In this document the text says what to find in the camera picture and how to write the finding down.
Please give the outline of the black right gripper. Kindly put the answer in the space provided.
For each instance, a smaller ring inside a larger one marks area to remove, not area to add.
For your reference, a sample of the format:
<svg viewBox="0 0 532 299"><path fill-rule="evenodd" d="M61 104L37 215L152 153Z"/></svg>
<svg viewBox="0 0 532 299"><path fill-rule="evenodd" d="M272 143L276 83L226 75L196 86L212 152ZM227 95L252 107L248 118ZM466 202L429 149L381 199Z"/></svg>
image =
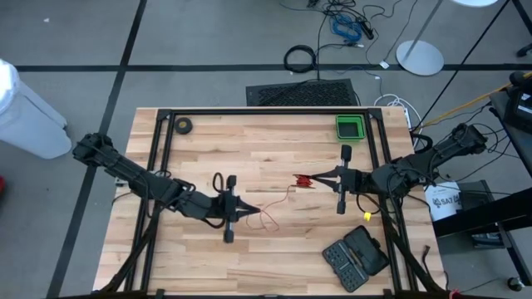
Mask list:
<svg viewBox="0 0 532 299"><path fill-rule="evenodd" d="M327 185L332 190L337 190L337 213L345 214L346 193L354 194L357 192L357 185L362 182L362 172L348 168L348 164L352 158L352 147L350 145L342 145L340 158L341 163L337 168L320 174L312 174L311 177L313 179L339 177L338 183L328 179L316 179L316 181Z"/></svg>

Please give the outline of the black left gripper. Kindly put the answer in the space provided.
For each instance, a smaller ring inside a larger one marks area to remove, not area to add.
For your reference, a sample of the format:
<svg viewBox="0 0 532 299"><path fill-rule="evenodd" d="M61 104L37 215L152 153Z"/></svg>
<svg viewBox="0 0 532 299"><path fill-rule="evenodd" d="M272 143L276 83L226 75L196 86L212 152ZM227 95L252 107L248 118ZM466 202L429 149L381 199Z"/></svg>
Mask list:
<svg viewBox="0 0 532 299"><path fill-rule="evenodd" d="M213 202L212 215L220 218L224 222L224 242L234 241L234 222L237 219L248 217L260 213L260 208L245 203L242 199L236 199L234 187L236 186L236 176L230 175L224 179L222 174L215 174L213 177L213 188L218 192L218 197Z"/></svg>

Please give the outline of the green plastic tray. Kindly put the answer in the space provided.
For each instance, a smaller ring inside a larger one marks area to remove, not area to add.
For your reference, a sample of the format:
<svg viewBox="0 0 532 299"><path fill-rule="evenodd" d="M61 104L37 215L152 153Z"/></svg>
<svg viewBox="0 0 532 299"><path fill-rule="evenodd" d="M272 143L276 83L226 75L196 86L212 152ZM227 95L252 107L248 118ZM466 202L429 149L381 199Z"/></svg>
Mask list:
<svg viewBox="0 0 532 299"><path fill-rule="evenodd" d="M366 137L365 119L362 115L337 115L336 131L338 140L362 140Z"/></svg>

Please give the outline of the black screwdriver bit case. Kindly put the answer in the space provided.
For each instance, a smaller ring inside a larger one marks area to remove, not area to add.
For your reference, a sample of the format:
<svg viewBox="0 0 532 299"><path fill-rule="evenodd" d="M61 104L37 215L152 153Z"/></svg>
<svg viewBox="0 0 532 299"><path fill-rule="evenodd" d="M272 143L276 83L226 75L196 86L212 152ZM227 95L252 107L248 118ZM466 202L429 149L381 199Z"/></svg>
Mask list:
<svg viewBox="0 0 532 299"><path fill-rule="evenodd" d="M347 292L354 292L389 265L380 243L360 225L322 251Z"/></svg>

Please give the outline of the black floor mat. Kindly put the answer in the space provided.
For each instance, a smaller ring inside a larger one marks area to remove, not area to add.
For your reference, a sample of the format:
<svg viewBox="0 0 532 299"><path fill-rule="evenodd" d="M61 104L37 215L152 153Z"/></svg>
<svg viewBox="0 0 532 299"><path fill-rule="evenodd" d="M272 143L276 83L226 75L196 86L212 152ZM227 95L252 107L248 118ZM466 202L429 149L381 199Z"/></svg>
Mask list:
<svg viewBox="0 0 532 299"><path fill-rule="evenodd" d="M247 86L247 106L359 106L350 79Z"/></svg>

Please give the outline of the black tape roll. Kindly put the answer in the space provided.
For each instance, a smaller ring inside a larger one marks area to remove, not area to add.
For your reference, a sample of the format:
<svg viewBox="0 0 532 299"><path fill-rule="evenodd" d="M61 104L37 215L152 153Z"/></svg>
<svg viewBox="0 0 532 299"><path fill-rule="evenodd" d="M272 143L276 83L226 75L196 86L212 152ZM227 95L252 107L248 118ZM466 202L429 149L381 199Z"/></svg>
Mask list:
<svg viewBox="0 0 532 299"><path fill-rule="evenodd" d="M190 118L180 117L175 121L175 132L179 135L187 135L193 129L193 124Z"/></svg>

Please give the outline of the black control box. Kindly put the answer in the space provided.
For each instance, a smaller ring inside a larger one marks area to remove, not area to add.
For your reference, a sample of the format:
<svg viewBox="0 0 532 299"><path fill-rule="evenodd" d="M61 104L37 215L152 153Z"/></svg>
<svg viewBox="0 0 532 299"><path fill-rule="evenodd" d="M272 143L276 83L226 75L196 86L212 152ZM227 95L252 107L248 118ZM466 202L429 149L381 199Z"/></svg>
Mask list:
<svg viewBox="0 0 532 299"><path fill-rule="evenodd" d="M461 210L466 211L494 201L485 180L470 183L458 183Z"/></svg>

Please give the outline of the black power strip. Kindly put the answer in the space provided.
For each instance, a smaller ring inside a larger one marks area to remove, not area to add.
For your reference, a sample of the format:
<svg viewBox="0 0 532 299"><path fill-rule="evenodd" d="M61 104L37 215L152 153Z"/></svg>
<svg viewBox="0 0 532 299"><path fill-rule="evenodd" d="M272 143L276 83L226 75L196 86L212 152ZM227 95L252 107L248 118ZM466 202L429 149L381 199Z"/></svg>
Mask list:
<svg viewBox="0 0 532 299"><path fill-rule="evenodd" d="M363 18L363 17L358 17L357 18L357 22L360 25L360 27L362 29L362 32L367 37L367 39L368 40L373 40L374 39L374 31L373 31L373 29L371 27L370 22L366 18Z"/></svg>

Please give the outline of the black equipment cart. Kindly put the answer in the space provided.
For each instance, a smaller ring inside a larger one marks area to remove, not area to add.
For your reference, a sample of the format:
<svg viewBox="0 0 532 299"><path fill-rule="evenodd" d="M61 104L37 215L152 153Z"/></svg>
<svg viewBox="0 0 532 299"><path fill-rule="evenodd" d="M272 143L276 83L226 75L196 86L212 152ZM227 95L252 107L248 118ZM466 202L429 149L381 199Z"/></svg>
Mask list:
<svg viewBox="0 0 532 299"><path fill-rule="evenodd" d="M514 71L510 83L489 96L492 113L532 177L532 72Z"/></svg>

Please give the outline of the white plastic bin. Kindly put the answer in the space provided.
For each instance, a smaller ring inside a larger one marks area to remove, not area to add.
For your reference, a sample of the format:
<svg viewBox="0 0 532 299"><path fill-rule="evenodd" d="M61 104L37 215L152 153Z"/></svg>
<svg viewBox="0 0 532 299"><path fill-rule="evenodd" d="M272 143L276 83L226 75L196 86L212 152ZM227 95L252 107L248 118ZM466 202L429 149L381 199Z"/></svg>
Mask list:
<svg viewBox="0 0 532 299"><path fill-rule="evenodd" d="M71 150L67 120L0 59L0 140L43 159Z"/></svg>

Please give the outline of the black desk frame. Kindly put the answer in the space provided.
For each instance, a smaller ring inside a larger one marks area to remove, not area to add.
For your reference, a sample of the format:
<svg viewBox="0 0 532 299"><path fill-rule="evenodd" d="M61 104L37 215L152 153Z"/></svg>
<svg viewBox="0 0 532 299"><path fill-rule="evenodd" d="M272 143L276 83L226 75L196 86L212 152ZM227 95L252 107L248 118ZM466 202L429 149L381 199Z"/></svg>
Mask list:
<svg viewBox="0 0 532 299"><path fill-rule="evenodd" d="M510 234L512 230L532 227L532 188L437 220L433 226L437 237L464 232L499 233L518 272L518 277L508 280L508 287L515 292L532 287L532 273Z"/></svg>

